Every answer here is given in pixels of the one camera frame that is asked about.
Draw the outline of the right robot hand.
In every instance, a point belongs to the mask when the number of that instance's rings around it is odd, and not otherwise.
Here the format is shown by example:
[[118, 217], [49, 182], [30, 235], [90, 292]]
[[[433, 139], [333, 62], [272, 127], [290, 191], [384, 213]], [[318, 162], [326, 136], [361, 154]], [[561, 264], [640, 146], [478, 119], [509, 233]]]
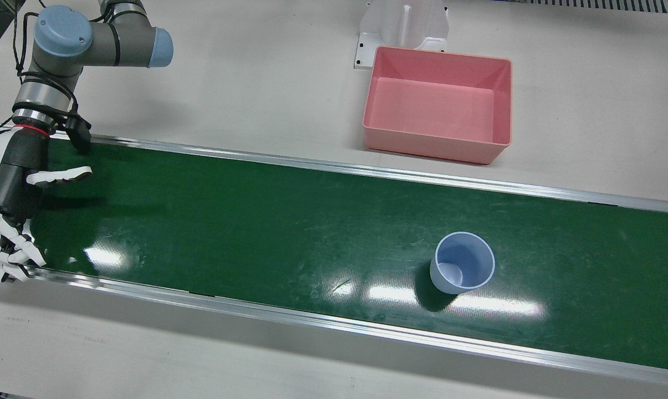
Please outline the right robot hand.
[[47, 265], [30, 232], [43, 190], [93, 173], [89, 166], [49, 170], [49, 141], [46, 131], [27, 124], [0, 134], [0, 282], [24, 282], [28, 265]]

